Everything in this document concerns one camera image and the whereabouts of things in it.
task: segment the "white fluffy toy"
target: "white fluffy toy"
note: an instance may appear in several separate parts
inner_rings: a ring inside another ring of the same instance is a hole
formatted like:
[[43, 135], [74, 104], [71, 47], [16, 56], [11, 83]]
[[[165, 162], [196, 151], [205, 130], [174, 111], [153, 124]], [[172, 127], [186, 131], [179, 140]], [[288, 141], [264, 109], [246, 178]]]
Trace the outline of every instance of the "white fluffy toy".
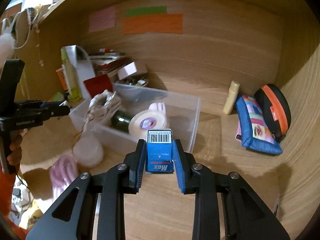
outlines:
[[14, 53], [15, 40], [11, 33], [0, 35], [0, 73], [7, 59], [11, 59]]

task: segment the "staple box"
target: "staple box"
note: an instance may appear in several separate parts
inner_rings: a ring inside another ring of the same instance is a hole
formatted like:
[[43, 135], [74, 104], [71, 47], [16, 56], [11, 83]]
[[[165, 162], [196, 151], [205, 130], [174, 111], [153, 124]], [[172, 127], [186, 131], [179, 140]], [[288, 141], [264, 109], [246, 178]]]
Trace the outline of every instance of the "staple box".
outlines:
[[151, 129], [147, 136], [146, 173], [173, 173], [171, 129]]

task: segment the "barcode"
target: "barcode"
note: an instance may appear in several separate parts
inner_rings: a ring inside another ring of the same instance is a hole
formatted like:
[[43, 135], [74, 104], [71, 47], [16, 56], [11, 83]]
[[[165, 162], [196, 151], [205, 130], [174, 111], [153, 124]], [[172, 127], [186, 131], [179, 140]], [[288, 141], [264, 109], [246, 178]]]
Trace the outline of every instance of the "barcode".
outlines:
[[171, 143], [171, 131], [153, 131], [148, 134], [150, 143]]

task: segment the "white string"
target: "white string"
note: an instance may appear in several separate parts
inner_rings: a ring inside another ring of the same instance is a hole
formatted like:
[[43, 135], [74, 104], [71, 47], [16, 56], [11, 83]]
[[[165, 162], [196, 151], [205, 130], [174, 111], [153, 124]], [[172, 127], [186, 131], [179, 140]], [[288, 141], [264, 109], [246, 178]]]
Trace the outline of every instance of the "white string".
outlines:
[[[26, 12], [27, 12], [27, 20], [28, 20], [28, 26], [29, 26], [29, 28], [28, 28], [28, 36], [27, 36], [27, 38], [26, 38], [26, 41], [25, 41], [25, 43], [21, 46], [21, 47], [15, 47], [15, 49], [21, 49], [27, 42], [28, 42], [28, 40], [29, 40], [29, 36], [30, 36], [30, 32], [31, 32], [31, 17], [30, 17], [30, 13], [29, 13], [29, 9], [27, 8], [27, 9], [25, 9], [26, 10]], [[14, 22], [16, 22], [16, 26], [17, 26], [17, 22], [18, 22], [18, 20], [20, 19], [20, 17], [21, 17], [21, 14], [23, 13], [24, 11], [22, 11], [22, 12], [18, 12], [17, 14], [16, 14], [16, 16], [14, 17], [14, 19], [13, 19], [13, 23]], [[18, 40], [18, 32], [16, 31], [16, 40]]]
[[2, 20], [2, 26], [1, 26], [1, 34], [4, 34], [4, 31], [5, 31], [5, 29], [7, 28], [6, 27], [6, 22], [9, 22], [9, 26], [10, 26], [10, 21], [9, 21], [9, 19], [8, 18], [4, 18], [3, 20]]
[[34, 27], [36, 28], [36, 33], [37, 33], [37, 38], [38, 38], [38, 44], [36, 45], [36, 47], [38, 48], [38, 56], [40, 59], [39, 64], [41, 65], [41, 67], [43, 67], [44, 63], [43, 63], [43, 60], [41, 59], [41, 55], [40, 55], [40, 37], [39, 37], [40, 30], [39, 30], [38, 23], [35, 23]]

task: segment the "pink sticky note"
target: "pink sticky note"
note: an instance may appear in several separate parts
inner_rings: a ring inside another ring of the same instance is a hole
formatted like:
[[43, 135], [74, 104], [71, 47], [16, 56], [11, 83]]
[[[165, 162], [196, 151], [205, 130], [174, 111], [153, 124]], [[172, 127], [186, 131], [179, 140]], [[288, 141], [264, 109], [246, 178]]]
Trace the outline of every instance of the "pink sticky note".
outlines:
[[89, 33], [116, 26], [116, 7], [111, 6], [89, 16]]

